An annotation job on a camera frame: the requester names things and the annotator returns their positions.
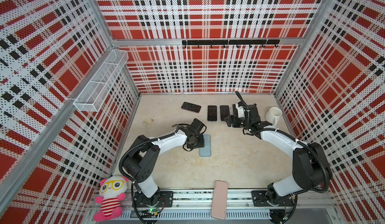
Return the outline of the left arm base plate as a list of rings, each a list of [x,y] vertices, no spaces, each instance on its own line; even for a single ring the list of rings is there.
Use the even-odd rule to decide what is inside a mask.
[[[170,208],[173,203],[173,191],[157,191],[151,198],[144,194],[134,193],[134,204],[137,208]]]

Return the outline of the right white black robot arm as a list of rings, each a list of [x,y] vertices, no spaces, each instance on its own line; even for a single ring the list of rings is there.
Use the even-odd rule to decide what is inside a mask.
[[[326,193],[332,179],[332,170],[322,146],[306,143],[277,129],[271,122],[262,121],[255,104],[249,105],[239,92],[239,102],[234,114],[225,118],[229,127],[242,128],[244,135],[255,136],[266,141],[292,160],[292,173],[268,185],[264,201],[271,206],[283,203],[284,198],[308,191]]]

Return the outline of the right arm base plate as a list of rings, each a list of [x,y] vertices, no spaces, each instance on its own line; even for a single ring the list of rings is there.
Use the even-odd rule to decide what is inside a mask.
[[[293,207],[294,199],[291,195],[281,197],[272,190],[251,191],[253,205],[255,207]]]

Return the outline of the black phone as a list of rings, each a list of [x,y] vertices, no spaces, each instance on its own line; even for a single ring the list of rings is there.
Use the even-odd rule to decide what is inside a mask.
[[[207,113],[207,120],[209,122],[216,122],[217,119],[218,119],[217,106],[209,105],[208,106],[208,113]]]
[[[233,115],[234,115],[234,116],[238,116],[238,109],[237,109],[237,107],[236,107],[236,104],[233,104],[233,105],[232,105],[232,110],[233,110]]]
[[[228,105],[220,106],[220,119],[221,121],[225,121],[225,119],[230,115],[230,107]]]
[[[202,107],[200,105],[192,104],[192,103],[189,103],[189,102],[184,102],[182,104],[181,108],[183,110],[191,111],[191,112],[194,112],[194,113],[199,113]]]

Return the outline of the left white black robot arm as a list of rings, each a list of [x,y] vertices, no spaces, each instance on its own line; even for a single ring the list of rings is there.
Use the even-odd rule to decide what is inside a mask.
[[[138,136],[120,158],[119,172],[128,178],[136,189],[133,204],[143,203],[145,206],[154,207],[159,202],[161,191],[155,183],[152,173],[157,159],[163,153],[182,147],[191,152],[205,146],[204,133],[206,125],[194,119],[191,124],[175,124],[174,131],[159,137],[148,138]]]

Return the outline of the light blue case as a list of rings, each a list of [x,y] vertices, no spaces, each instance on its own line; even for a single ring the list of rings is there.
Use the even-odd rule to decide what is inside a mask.
[[[200,157],[211,157],[211,137],[208,134],[204,134],[204,147],[199,149]]]

